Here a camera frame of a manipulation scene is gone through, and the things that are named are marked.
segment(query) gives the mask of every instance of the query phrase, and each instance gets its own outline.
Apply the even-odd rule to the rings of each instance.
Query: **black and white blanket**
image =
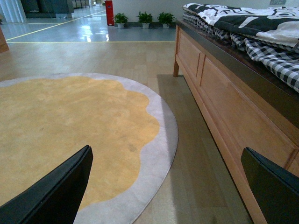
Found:
[[[227,10],[217,11],[216,9],[219,8],[225,8]],[[292,8],[292,11],[297,11],[296,13],[298,15],[295,23],[291,23],[292,31],[284,30],[286,26],[283,26],[284,28],[281,30],[279,26],[281,23],[290,22],[289,20],[288,22],[279,19],[273,20],[277,25],[275,34],[277,35],[280,33],[279,37],[282,38],[283,41],[281,39],[279,41],[273,40],[275,37],[274,35],[271,38],[261,38],[256,36],[252,32],[253,27],[256,28],[256,30],[263,29],[264,33],[271,34],[271,30],[269,30],[270,28],[262,28],[263,26],[268,27],[267,24],[261,24],[258,20],[256,20],[255,23],[253,23],[255,19],[251,22],[248,22],[247,20],[246,25],[243,26],[246,18],[250,17],[248,15],[250,14],[250,10],[256,11],[254,9],[246,8],[248,10],[244,14],[239,16],[233,15],[233,18],[236,19],[236,21],[234,21],[232,17],[227,18],[229,17],[228,15],[240,12],[240,10],[244,11],[245,8],[186,4],[183,6],[183,9],[187,11],[183,15],[185,20],[191,22],[197,28],[208,32],[221,41],[232,43],[232,46],[238,50],[245,51],[253,61],[263,63],[264,66],[271,71],[271,73],[280,78],[288,86],[292,87],[296,92],[299,92],[299,48],[297,44],[299,40],[299,8],[297,8],[297,10]],[[296,41],[293,41],[292,44],[290,44],[292,39],[290,36],[296,36]]]
[[[208,25],[232,33],[291,47],[299,42],[299,8],[252,9],[190,3],[183,9],[198,15]]]

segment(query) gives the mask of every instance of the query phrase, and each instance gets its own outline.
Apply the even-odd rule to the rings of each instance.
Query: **bed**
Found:
[[[241,155],[250,147],[299,176],[299,9],[183,9],[174,76],[183,72],[253,221],[266,223]]]

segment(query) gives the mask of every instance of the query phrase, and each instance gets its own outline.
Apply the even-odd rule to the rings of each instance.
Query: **white flower pot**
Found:
[[[124,23],[118,23],[117,27],[118,27],[118,29],[124,29],[125,28],[125,24]]]
[[[142,23],[142,28],[143,29],[148,29],[150,26],[150,23]]]

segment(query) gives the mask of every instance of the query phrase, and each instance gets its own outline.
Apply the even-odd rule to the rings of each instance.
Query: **round rug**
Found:
[[[1,204],[84,145],[92,147],[76,224],[134,222],[177,148],[177,124],[165,101],[122,77],[76,73],[3,81],[0,106]]]

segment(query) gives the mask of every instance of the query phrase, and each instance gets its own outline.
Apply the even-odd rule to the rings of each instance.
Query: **checkered blanket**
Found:
[[[199,16],[185,12],[183,19],[215,38],[230,42],[238,50],[245,51],[253,61],[261,62],[275,76],[299,92],[299,49],[257,40],[252,35],[231,33],[208,25]]]

